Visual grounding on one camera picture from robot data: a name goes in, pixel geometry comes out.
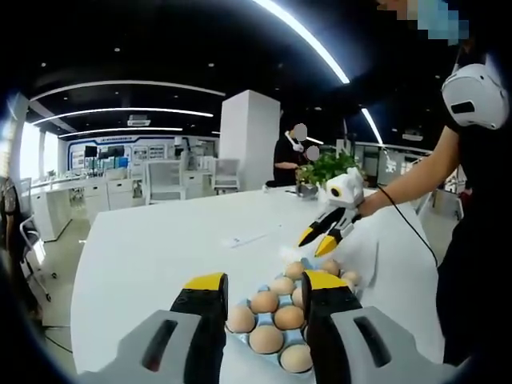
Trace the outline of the person's right hand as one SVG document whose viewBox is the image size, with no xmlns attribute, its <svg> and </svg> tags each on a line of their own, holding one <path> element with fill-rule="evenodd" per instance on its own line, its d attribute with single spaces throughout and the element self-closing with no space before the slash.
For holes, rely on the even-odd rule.
<svg viewBox="0 0 512 384">
<path fill-rule="evenodd" d="M 361 204 L 358 205 L 358 212 L 362 218 L 366 218 L 388 205 L 388 198 L 381 190 L 377 190 L 371 195 L 364 197 Z"/>
</svg>

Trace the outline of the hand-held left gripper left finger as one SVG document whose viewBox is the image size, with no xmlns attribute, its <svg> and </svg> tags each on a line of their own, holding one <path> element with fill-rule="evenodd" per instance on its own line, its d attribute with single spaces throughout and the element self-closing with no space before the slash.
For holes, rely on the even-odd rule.
<svg viewBox="0 0 512 384">
<path fill-rule="evenodd" d="M 219 383 L 226 345 L 228 276 L 192 278 L 169 310 L 158 310 L 118 344 L 113 361 L 80 383 Z"/>
</svg>

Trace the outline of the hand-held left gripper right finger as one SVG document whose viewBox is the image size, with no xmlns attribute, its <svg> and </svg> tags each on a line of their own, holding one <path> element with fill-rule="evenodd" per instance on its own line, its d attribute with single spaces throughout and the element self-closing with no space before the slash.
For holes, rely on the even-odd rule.
<svg viewBox="0 0 512 384">
<path fill-rule="evenodd" d="M 379 309 L 361 305 L 348 283 L 302 273 L 306 342 L 317 383 L 444 383 L 446 366 L 419 353 L 414 336 Z"/>
</svg>

